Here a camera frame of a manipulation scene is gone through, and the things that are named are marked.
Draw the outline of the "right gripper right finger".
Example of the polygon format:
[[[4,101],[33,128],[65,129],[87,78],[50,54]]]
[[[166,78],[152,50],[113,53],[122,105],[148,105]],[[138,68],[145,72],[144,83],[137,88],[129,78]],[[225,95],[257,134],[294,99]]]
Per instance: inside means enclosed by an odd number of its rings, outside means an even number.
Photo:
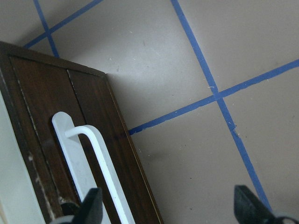
[[[273,214],[246,185],[234,187],[234,215],[239,224],[273,222]]]

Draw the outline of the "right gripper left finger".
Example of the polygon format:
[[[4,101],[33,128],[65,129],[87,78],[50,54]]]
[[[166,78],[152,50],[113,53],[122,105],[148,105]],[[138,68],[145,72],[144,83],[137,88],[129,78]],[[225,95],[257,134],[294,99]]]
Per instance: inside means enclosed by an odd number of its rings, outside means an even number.
[[[84,198],[73,224],[100,224],[103,219],[102,190],[91,188]]]

